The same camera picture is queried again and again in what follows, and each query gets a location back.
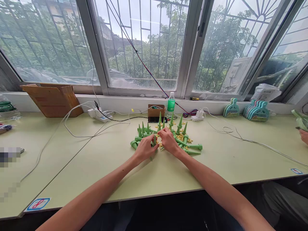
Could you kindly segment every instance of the small cardboard box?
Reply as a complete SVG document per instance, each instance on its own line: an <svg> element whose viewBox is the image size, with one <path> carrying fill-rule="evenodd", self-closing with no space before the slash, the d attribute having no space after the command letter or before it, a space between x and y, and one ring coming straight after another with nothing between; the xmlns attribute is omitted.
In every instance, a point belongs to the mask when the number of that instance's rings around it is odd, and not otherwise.
<svg viewBox="0 0 308 231"><path fill-rule="evenodd" d="M61 84L22 85L22 89L29 94L38 108L46 117L64 117L73 107L79 105L72 85ZM70 117L77 117L83 110L74 109Z"/></svg>
<svg viewBox="0 0 308 231"><path fill-rule="evenodd" d="M158 109L152 109L150 107L152 106L158 106L161 107L162 109L158 108ZM148 117L159 117L159 114L161 112L161 117L165 117L165 111L166 111L166 107L162 104L149 104L148 105Z"/></svg>

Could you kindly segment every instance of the light green table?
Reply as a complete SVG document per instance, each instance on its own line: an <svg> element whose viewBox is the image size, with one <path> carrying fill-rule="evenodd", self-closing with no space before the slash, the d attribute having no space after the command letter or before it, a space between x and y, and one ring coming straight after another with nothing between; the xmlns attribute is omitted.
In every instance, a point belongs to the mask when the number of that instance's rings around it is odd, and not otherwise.
<svg viewBox="0 0 308 231"><path fill-rule="evenodd" d="M208 120L221 131L223 126L228 126L210 116ZM63 207L87 187L125 162L134 153L130 141L137 135L138 124L142 121L147 120L132 119L130 125L113 126L102 135L92 138L38 195L37 198L51 198L44 209ZM267 144L308 164L308 146L301 141L299 132L295 129L296 122L293 116L278 115L266 123L251 122L242 116L227 118L226 121L235 125L243 138ZM216 132L205 120L188 122L187 133L193 144L203 145L202 154L195 158L231 184L296 176L291 168L308 174L307 167L260 145ZM200 189L200 184L179 160L167 151L158 151L152 162L145 161L125 177L109 201Z"/></svg>
<svg viewBox="0 0 308 231"><path fill-rule="evenodd" d="M22 147L25 152L15 163L0 169L0 197L16 189L0 202L0 218L18 217L34 198L52 181L64 166L83 148L90 138L75 138L62 125L46 146L37 168L15 188L13 183L28 173L36 163L38 154L46 144L61 118L46 118L42 113L23 113L11 131L0 135L0 147ZM75 135L91 136L104 124L89 119L87 114L69 118L67 125Z"/></svg>

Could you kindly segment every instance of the hand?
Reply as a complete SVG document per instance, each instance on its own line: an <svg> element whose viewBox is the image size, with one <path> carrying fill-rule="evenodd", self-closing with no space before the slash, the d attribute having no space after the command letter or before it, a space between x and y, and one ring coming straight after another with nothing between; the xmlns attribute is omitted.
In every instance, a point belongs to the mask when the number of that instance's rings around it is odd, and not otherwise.
<svg viewBox="0 0 308 231"><path fill-rule="evenodd" d="M299 133L301 134L302 141L304 141L308 145L308 132L305 132L304 130L300 129Z"/></svg>
<svg viewBox="0 0 308 231"><path fill-rule="evenodd" d="M154 141L154 135L143 138L138 144L137 150L133 155L136 158L138 164L154 155L154 152L159 147L159 144L151 147L151 141Z"/></svg>
<svg viewBox="0 0 308 231"><path fill-rule="evenodd" d="M181 148L175 141L172 132L168 128L163 128L157 134L160 136L162 144L168 152L174 156L180 153Z"/></svg>

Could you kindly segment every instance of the smartphone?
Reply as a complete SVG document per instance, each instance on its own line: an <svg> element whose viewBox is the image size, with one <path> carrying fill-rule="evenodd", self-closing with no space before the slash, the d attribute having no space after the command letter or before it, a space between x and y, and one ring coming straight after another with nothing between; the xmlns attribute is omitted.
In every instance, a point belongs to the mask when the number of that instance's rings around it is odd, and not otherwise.
<svg viewBox="0 0 308 231"><path fill-rule="evenodd" d="M168 122L167 117L163 117L162 119L165 120L165 123ZM158 117L148 117L149 123L158 123L158 121L159 121L159 116Z"/></svg>

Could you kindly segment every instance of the plastic bottle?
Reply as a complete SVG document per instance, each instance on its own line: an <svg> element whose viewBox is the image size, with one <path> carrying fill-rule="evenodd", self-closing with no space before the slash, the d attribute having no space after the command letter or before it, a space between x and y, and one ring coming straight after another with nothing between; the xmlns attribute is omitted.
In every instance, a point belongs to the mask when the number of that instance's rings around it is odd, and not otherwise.
<svg viewBox="0 0 308 231"><path fill-rule="evenodd" d="M22 117L21 113L0 92L0 122L5 120L16 120Z"/></svg>
<svg viewBox="0 0 308 231"><path fill-rule="evenodd" d="M170 118L172 116L172 112L174 111L174 105L175 105L174 92L171 92L168 99L167 118Z"/></svg>

